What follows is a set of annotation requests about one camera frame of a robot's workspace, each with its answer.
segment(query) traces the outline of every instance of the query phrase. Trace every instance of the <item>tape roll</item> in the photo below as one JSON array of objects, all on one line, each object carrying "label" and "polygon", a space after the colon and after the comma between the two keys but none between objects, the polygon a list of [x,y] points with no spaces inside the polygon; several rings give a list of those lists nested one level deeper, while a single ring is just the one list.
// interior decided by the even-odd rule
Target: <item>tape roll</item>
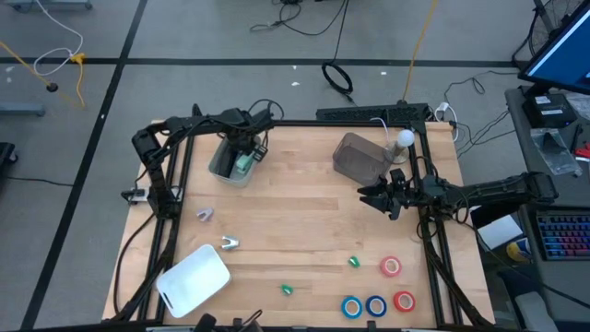
[{"label": "tape roll", "polygon": [[[348,306],[350,304],[354,304],[353,307],[356,307],[354,310],[349,310]],[[348,296],[346,299],[344,299],[344,301],[342,302],[342,314],[344,314],[344,316],[348,319],[357,319],[360,317],[360,315],[362,314],[362,303],[360,303],[360,300],[357,299],[354,296]]]},{"label": "tape roll", "polygon": [[[378,311],[373,310],[373,306],[379,303],[381,305],[381,309]],[[383,317],[387,312],[387,304],[385,303],[384,298],[379,295],[373,295],[367,302],[365,303],[365,307],[367,308],[367,313],[369,313],[373,317]]]},{"label": "tape roll", "polygon": [[402,313],[411,312],[416,306],[416,299],[409,291],[399,291],[394,295],[394,306]]},{"label": "tape roll", "polygon": [[[392,264],[394,269],[390,269],[389,265]],[[381,272],[383,272],[387,277],[395,277],[402,272],[402,263],[394,256],[387,256],[386,258],[381,260]]]}]

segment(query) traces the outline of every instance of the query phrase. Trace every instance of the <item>keyboard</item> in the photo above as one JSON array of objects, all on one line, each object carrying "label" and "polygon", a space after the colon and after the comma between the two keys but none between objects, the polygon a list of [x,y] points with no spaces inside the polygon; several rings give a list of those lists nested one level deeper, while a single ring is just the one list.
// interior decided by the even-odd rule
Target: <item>keyboard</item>
[{"label": "keyboard", "polygon": [[315,113],[317,120],[324,121],[369,121],[382,118],[387,124],[424,121],[428,115],[427,103],[408,104],[399,102],[397,105],[341,107],[319,109]]},{"label": "keyboard", "polygon": [[541,210],[536,220],[545,259],[590,260],[590,210]]}]

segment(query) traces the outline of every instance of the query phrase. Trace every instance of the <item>green object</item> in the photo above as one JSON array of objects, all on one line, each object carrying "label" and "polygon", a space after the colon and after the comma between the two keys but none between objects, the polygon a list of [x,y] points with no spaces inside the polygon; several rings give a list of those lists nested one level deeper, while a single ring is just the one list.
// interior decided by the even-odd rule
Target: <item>green object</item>
[{"label": "green object", "polygon": [[349,263],[349,264],[350,264],[352,267],[354,267],[354,268],[359,268],[359,267],[360,267],[360,262],[359,262],[359,259],[358,259],[356,256],[351,256],[351,257],[348,259],[348,263]]},{"label": "green object", "polygon": [[247,156],[242,155],[236,161],[237,171],[242,174],[246,174],[248,172],[248,170],[250,170],[250,167],[252,166],[253,161],[254,161],[254,153],[253,152]]},{"label": "green object", "polygon": [[283,292],[285,293],[285,295],[291,295],[293,293],[293,288],[290,287],[289,285],[280,285],[280,288],[283,290]]}]

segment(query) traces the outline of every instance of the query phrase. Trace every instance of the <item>clear plastic container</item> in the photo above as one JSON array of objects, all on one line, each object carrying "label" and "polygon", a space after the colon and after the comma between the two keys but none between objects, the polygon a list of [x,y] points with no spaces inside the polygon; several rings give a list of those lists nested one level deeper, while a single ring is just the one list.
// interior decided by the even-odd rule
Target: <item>clear plastic container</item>
[{"label": "clear plastic container", "polygon": [[[256,137],[254,140],[256,141],[256,143],[260,144],[259,137]],[[231,174],[230,174],[229,178],[221,176],[218,174],[219,158],[221,158],[221,156],[223,155],[223,153],[225,153],[225,150],[228,147],[229,147],[228,141],[226,138],[224,138],[221,141],[221,143],[219,143],[219,147],[215,151],[215,155],[213,155],[213,159],[211,160],[211,162],[209,162],[208,169],[211,172],[211,174],[213,174],[213,176],[218,178],[218,180],[220,180],[224,184],[229,184],[229,185],[233,185],[233,186],[236,186],[239,188],[244,188],[250,182],[250,178],[252,178],[252,173],[254,172],[254,167],[256,166],[258,161],[256,161],[256,160],[252,161],[252,165],[250,166],[250,169],[248,170],[248,172],[246,174],[238,172],[237,167],[234,164],[233,168],[231,169]]]},{"label": "clear plastic container", "polygon": [[334,171],[362,185],[374,185],[391,167],[385,149],[354,133],[346,133],[332,155]]}]

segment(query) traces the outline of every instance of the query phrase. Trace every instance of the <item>black cable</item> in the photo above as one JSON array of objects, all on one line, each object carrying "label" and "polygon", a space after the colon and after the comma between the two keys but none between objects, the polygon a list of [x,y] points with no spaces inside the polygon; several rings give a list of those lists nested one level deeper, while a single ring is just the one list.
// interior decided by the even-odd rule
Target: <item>black cable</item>
[{"label": "black cable", "polygon": [[250,108],[248,109],[248,113],[250,113],[252,111],[252,109],[254,108],[254,106],[256,106],[257,104],[263,102],[263,101],[267,101],[268,104],[266,105],[266,108],[270,111],[270,107],[272,105],[276,105],[278,107],[278,109],[280,110],[280,119],[278,120],[283,120],[285,118],[285,111],[283,110],[283,107],[276,101],[270,100],[270,99],[266,99],[266,98],[262,98],[259,99],[258,101],[255,101],[252,106],[250,106]]},{"label": "black cable", "polygon": [[[322,73],[324,74],[325,80],[328,81],[328,83],[330,84],[330,87],[332,87],[332,89],[336,90],[338,93],[340,93],[341,95],[346,97],[346,99],[349,102],[353,103],[356,106],[357,103],[352,99],[352,97],[350,97],[350,94],[354,90],[354,88],[352,88],[352,79],[350,79],[350,76],[347,74],[346,71],[344,71],[344,69],[342,69],[339,65],[335,64],[336,57],[338,56],[338,49],[340,48],[340,39],[342,38],[342,30],[344,29],[344,21],[347,18],[348,3],[349,3],[349,0],[342,1],[342,5],[344,6],[344,14],[342,15],[342,22],[340,23],[340,32],[338,33],[338,41],[336,42],[336,51],[334,52],[334,57],[332,58],[331,61],[326,61],[322,64]],[[347,82],[347,85],[348,85],[347,88],[339,86],[328,75],[328,72],[327,72],[328,67],[334,68],[334,70],[336,70],[337,73],[340,74],[340,76],[342,76],[342,78],[344,78],[344,80]]]},{"label": "black cable", "polygon": [[[295,13],[295,15],[289,16],[288,18],[283,19],[282,18],[283,9],[285,9],[287,6],[296,6],[297,12]],[[287,22],[289,22],[292,19],[295,19],[300,13],[301,13],[301,5],[299,5],[299,4],[284,4],[283,7],[280,8],[280,11],[278,13],[278,21],[275,21],[272,24],[254,24],[252,27],[250,27],[250,32],[271,30],[274,28],[278,28],[281,25],[286,25]]]},{"label": "black cable", "polygon": [[516,49],[516,51],[514,51],[513,56],[512,56],[512,63],[515,67],[517,67],[518,69],[523,69],[518,65],[518,61],[516,60],[516,55],[523,49],[523,47],[525,47],[526,43],[528,42],[528,49],[530,51],[530,53],[532,55],[535,55],[535,53],[532,51],[533,50],[533,46],[531,43],[531,40],[533,38],[533,31],[535,29],[535,23],[537,23],[537,18],[538,18],[538,10],[535,8],[533,9],[533,11],[535,12],[535,15],[533,16],[533,21],[531,22],[530,27],[528,28],[528,34],[526,35],[526,38],[523,40],[523,42],[520,44],[520,46],[518,46],[518,48]]},{"label": "black cable", "polygon": [[[287,22],[292,21],[293,19],[298,17],[299,14],[301,13],[301,5],[299,4],[299,2],[300,1],[297,1],[297,0],[283,0],[281,2],[275,2],[275,1],[271,0],[271,3],[273,5],[278,5],[280,3],[283,4],[283,6],[278,11],[278,20],[276,20],[275,22],[273,22],[271,24],[254,24],[252,27],[250,27],[250,32],[272,30],[272,29],[278,28],[280,26],[285,26],[286,28],[293,30],[299,34],[302,34],[304,36],[319,36],[319,35],[325,33],[326,31],[328,31],[328,29],[330,29],[330,27],[332,27],[332,25],[334,24],[334,22],[336,21],[338,16],[340,16],[340,13],[342,12],[342,8],[344,7],[344,4],[345,4],[345,2],[347,2],[347,0],[342,1],[342,5],[338,9],[338,12],[334,15],[334,18],[332,18],[332,20],[327,25],[327,27],[325,27],[323,30],[320,30],[319,32],[302,31],[302,30],[293,28],[289,24],[287,24]],[[285,8],[292,8],[294,6],[297,8],[297,12],[295,13],[295,15],[293,15],[293,16],[289,15],[286,18],[283,18],[283,12],[284,12]]]},{"label": "black cable", "polygon": [[515,131],[516,131],[516,130],[514,130],[514,129],[513,129],[513,130],[511,130],[511,131],[508,131],[508,132],[505,132],[505,133],[502,133],[502,134],[496,135],[496,136],[494,136],[494,137],[490,137],[490,138],[488,138],[488,139],[484,140],[483,142],[476,142],[476,144],[472,145],[471,147],[467,148],[465,151],[461,152],[461,153],[459,154],[459,156],[457,156],[457,158],[458,158],[458,159],[459,159],[459,158],[461,158],[461,156],[463,156],[464,154],[466,154],[466,153],[467,153],[467,152],[468,152],[468,151],[469,151],[471,148],[473,148],[474,146],[477,146],[477,145],[482,145],[482,144],[486,144],[486,143],[490,142],[491,140],[494,140],[494,139],[496,139],[496,138],[500,138],[500,137],[502,137],[502,136],[510,135],[511,133],[513,133],[513,132],[515,132]]},{"label": "black cable", "polygon": [[133,234],[131,234],[131,236],[129,237],[129,239],[127,239],[127,242],[125,243],[125,245],[123,246],[123,249],[121,249],[121,253],[119,254],[119,259],[117,260],[117,268],[115,269],[114,272],[114,285],[112,287],[112,307],[114,308],[114,311],[116,314],[119,314],[119,304],[118,304],[118,298],[119,298],[119,277],[121,275],[121,263],[123,262],[123,256],[125,255],[125,252],[127,251],[127,248],[129,247],[129,244],[131,244],[131,242],[133,241],[133,239],[135,239],[135,237],[146,228],[146,226],[149,224],[149,222],[152,220],[152,218],[154,218],[156,214],[152,213],[146,221],[144,221],[144,223],[142,223],[136,231],[134,231]]},{"label": "black cable", "polygon": [[66,186],[66,187],[73,187],[73,184],[64,184],[64,183],[58,183],[56,181],[51,181],[51,180],[45,180],[45,179],[37,179],[37,178],[22,178],[22,177],[16,177],[16,176],[3,176],[5,179],[9,179],[9,180],[17,180],[17,181],[31,181],[31,182],[42,182],[42,183],[46,183],[46,184],[53,184],[53,185],[58,185],[58,186]]},{"label": "black cable", "polygon": [[449,86],[446,88],[446,90],[444,91],[444,101],[446,101],[447,103],[451,103],[449,102],[449,96],[448,93],[451,90],[451,88],[455,85],[462,85],[465,84],[467,82],[471,82],[471,84],[473,84],[473,89],[479,94],[479,95],[484,95],[486,94],[486,88],[484,88],[483,84],[481,84],[481,82],[479,82],[478,77],[482,76],[482,75],[486,75],[486,74],[494,74],[494,75],[517,75],[518,73],[503,73],[503,72],[497,72],[495,70],[488,70],[479,74],[475,74],[474,76],[464,79],[462,81],[458,81],[458,82],[451,82],[449,84]]},{"label": "black cable", "polygon": [[469,139],[469,141],[471,142],[471,146],[470,146],[469,148],[467,148],[467,149],[465,149],[465,150],[461,151],[461,149],[462,149],[462,148],[464,148],[464,147],[465,147],[465,146],[466,146],[466,145],[469,143],[469,142],[467,142],[467,143],[465,143],[465,144],[464,144],[464,145],[463,145],[461,148],[459,148],[459,149],[457,150],[457,151],[460,151],[460,153],[459,153],[459,155],[457,156],[457,158],[458,158],[458,159],[459,159],[459,158],[461,158],[461,156],[463,156],[464,154],[466,154],[466,153],[467,153],[467,152],[468,152],[470,149],[472,149],[472,148],[473,148],[474,146],[476,146],[476,145],[481,145],[481,144],[484,144],[484,143],[488,143],[488,142],[490,142],[492,139],[496,139],[496,138],[499,138],[499,137],[502,137],[502,136],[506,136],[506,135],[508,135],[508,134],[511,134],[511,133],[512,133],[512,131],[511,131],[511,132],[506,132],[506,133],[503,133],[503,134],[500,134],[500,135],[494,136],[494,137],[492,137],[492,138],[489,138],[489,139],[485,140],[483,143],[479,143],[479,141],[481,140],[481,138],[483,138],[483,137],[484,137],[484,136],[485,136],[485,135],[486,135],[486,134],[487,134],[487,133],[488,133],[488,132],[491,130],[491,128],[493,128],[493,127],[494,127],[494,125],[497,125],[497,124],[499,124],[499,123],[500,123],[500,122],[501,122],[501,121],[502,121],[502,120],[503,120],[503,119],[504,119],[504,118],[505,118],[507,115],[508,115],[508,111],[506,111],[506,112],[502,113],[502,114],[501,114],[501,116],[500,116],[500,117],[499,117],[497,120],[494,120],[494,121],[492,121],[490,124],[486,124],[486,125],[489,125],[489,126],[488,126],[487,128],[486,128],[486,126],[484,126],[484,128],[485,128],[485,131],[483,131],[483,133],[481,133],[481,135],[479,135],[479,136],[478,136],[478,134],[479,134],[479,133],[480,133],[480,132],[481,132],[481,131],[482,131],[484,128],[480,129],[480,130],[479,130],[479,131],[476,133],[476,136],[478,136],[478,137],[475,139],[475,141],[471,141],[471,138]]},{"label": "black cable", "polygon": [[137,183],[139,182],[139,180],[143,179],[143,177],[146,176],[147,173],[148,173],[148,169],[145,169],[139,176],[137,176],[136,180],[134,181],[134,184],[136,186],[136,190],[139,189]]},{"label": "black cable", "polygon": [[[288,29],[293,30],[295,32],[298,32],[298,33],[300,33],[302,35],[305,35],[305,36],[319,36],[319,35],[323,34],[324,32],[328,31],[328,29],[330,29],[330,27],[332,27],[332,24],[334,24],[334,22],[336,21],[336,19],[338,18],[338,16],[340,16],[340,12],[342,12],[342,8],[344,7],[344,3],[345,2],[348,3],[348,0],[342,0],[342,5],[340,5],[340,8],[338,9],[338,12],[334,15],[334,18],[332,18],[332,20],[330,21],[330,24],[328,24],[328,26],[325,27],[325,29],[321,30],[320,32],[305,32],[305,31],[297,30],[297,29],[291,27],[289,24],[287,24],[286,23],[287,21],[285,21],[285,23],[283,23],[283,25],[285,27],[287,27]],[[284,7],[285,6],[281,7],[280,8],[280,11],[278,12],[278,19],[279,20],[282,19],[282,12],[283,12],[283,8]]]},{"label": "black cable", "polygon": [[[432,160],[430,160],[428,157],[424,157],[424,156],[417,156],[416,160],[424,160],[425,163],[428,162],[430,164],[430,166],[432,167],[432,171],[434,172],[434,182],[438,184],[440,181],[439,170],[436,168],[436,166],[434,165]],[[408,186],[413,179],[414,179],[414,176],[412,176],[408,181],[406,181],[406,186]],[[416,235],[418,235],[418,237],[421,240],[424,239],[424,237],[419,232],[419,227],[422,224],[422,222],[423,221],[420,220],[418,222],[418,224],[416,225]],[[426,222],[426,227],[430,229],[428,221]],[[439,232],[439,229],[438,229],[438,226],[436,226],[436,228],[434,229],[434,232],[432,234],[430,234],[428,240],[431,240],[438,232]]]},{"label": "black cable", "polygon": [[33,8],[34,5],[35,5],[35,0],[30,0],[29,6],[27,6],[27,9],[23,9],[24,5],[12,5],[12,8],[14,10],[16,10],[18,13],[27,14],[30,12],[30,10]]},{"label": "black cable", "polygon": [[515,272],[517,275],[519,275],[522,278],[528,279],[529,281],[532,281],[533,283],[537,284],[538,287],[543,287],[545,289],[547,289],[548,291],[551,291],[553,293],[555,293],[556,295],[561,296],[564,299],[570,300],[574,303],[580,304],[582,305],[584,308],[586,309],[590,309],[590,304],[588,304],[587,302],[584,302],[580,299],[574,298],[572,295],[566,294],[563,291],[560,290],[556,290],[553,287],[549,286],[548,284],[540,281],[537,278],[533,278],[531,276],[526,275],[525,273],[517,270],[514,267],[511,267],[510,264],[506,263],[503,259],[501,259],[500,257],[498,257],[491,249],[490,247],[483,241],[483,239],[481,238],[481,235],[479,234],[478,230],[476,230],[475,227],[473,227],[472,225],[466,223],[464,224],[465,226],[469,227],[471,230],[473,230],[473,232],[476,234],[476,237],[478,238],[478,244],[481,245],[482,247],[484,247],[484,249],[487,250],[488,253],[491,254],[492,257],[494,257],[500,264],[502,264],[505,267],[510,268],[513,272]]},{"label": "black cable", "polygon": [[495,118],[494,120],[488,122],[487,124],[485,124],[481,129],[479,129],[473,136],[471,136],[471,128],[467,125],[467,124],[462,124],[462,123],[458,123],[458,125],[462,125],[465,128],[467,128],[467,132],[468,132],[468,137],[469,140],[461,147],[457,149],[457,152],[460,152],[463,148],[465,148],[469,143],[471,143],[472,145],[475,144],[475,141],[478,141],[479,139],[481,139],[485,134],[488,133],[488,131],[490,130],[491,127],[493,127],[494,125],[497,125],[501,120],[503,120],[506,116],[508,115],[508,111],[504,111],[502,113],[500,113],[500,115],[498,115],[497,118]]}]

